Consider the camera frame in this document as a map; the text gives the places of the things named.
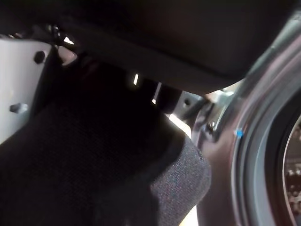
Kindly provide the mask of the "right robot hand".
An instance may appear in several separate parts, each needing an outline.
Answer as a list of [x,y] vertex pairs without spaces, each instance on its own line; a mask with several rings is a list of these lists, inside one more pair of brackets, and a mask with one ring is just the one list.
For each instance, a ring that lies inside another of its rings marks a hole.
[[101,67],[64,84],[7,139],[105,142],[158,132],[158,113],[127,91],[127,73],[195,94],[242,78],[277,37],[294,0],[3,0],[2,32],[57,25]]

